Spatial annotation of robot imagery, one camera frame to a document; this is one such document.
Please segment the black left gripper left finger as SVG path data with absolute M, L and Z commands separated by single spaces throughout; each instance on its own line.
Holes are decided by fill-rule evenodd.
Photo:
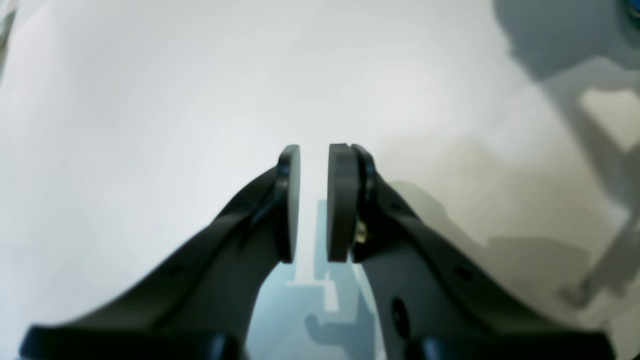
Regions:
M 297 246 L 300 147 L 288 145 L 213 221 L 121 296 L 34 325 L 23 360 L 242 360 L 259 291 Z

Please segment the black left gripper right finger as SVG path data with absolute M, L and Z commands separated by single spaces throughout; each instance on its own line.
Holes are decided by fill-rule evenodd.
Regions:
M 327 259 L 360 264 L 389 360 L 614 360 L 601 331 L 569 328 L 508 294 L 418 217 L 363 146 L 329 146 Z

